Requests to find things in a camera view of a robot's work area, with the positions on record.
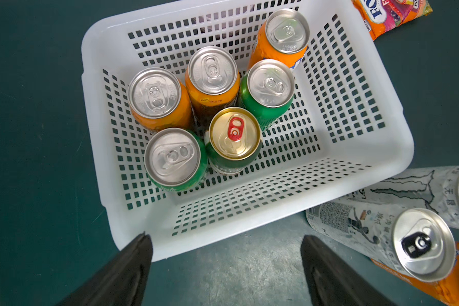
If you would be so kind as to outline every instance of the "upright can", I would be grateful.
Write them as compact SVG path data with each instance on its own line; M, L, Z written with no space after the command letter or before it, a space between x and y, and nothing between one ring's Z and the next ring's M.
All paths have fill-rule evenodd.
M168 128L148 142L144 166L153 184L170 192L181 192L204 179L208 157L204 143L193 132Z
M128 102L136 121L153 133L193 126L187 90L166 69L147 68L138 73L129 84Z
M291 106L294 84L286 65L276 60L260 61L241 81L238 106L250 111L265 131Z
M222 175L235 175L257 158L262 132L247 110L228 107L217 113L204 142L211 166Z
M304 57L308 42L306 18L292 9L276 10L258 30L247 70L264 59L278 60L294 70Z
M459 229L459 166L406 169L343 198L427 208Z
M238 67L226 50L200 48L190 58L185 85L197 120L207 127L217 112L234 106L240 88Z
M420 289L421 291L435 297L437 300L449 306L459 306L459 242L456 243L456 263L452 272L444 279L439 280L438 282L424 283L419 280L396 273L392 271L387 266L372 260L376 266L379 266L386 270L387 272L395 275L396 277L404 280L412 286Z
M452 233L427 209L343 199L308 209L306 218L316 231L422 282L439 281L454 266Z

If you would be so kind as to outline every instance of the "red pull tab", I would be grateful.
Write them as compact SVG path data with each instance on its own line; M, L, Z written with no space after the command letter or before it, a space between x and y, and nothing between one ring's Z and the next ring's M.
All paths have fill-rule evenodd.
M233 117L229 120L229 127L228 127L228 138L232 141L236 142L241 139L243 135L243 127L245 126L245 122L243 119L238 117Z

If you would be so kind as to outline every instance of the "plastic basket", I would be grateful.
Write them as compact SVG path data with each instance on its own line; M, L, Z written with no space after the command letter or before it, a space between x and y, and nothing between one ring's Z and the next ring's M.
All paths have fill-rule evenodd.
M131 116L127 87L146 67L184 80L198 48L221 46L245 73L258 28L292 8L311 29L294 71L295 101L234 177L166 193L146 176L151 135ZM183 0L103 19L82 42L86 113L99 185L118 248L150 234L164 259L270 223L403 171L413 139L361 16L349 0Z

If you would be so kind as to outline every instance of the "snack bag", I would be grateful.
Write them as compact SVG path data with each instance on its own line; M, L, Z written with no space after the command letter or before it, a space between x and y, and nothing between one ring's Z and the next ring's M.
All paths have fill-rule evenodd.
M432 13L428 0L352 0L369 34L379 35L420 16Z

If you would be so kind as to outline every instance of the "floor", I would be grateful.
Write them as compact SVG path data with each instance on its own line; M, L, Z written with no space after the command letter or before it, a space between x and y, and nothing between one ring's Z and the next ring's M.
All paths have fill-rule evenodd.
M96 21L163 0L0 1L0 305L51 305L118 251L100 204L80 44ZM415 140L411 167L459 164L459 1L376 47ZM145 305L310 305L302 213L153 263ZM454 231L459 241L459 231ZM441 305L323 237L398 305Z

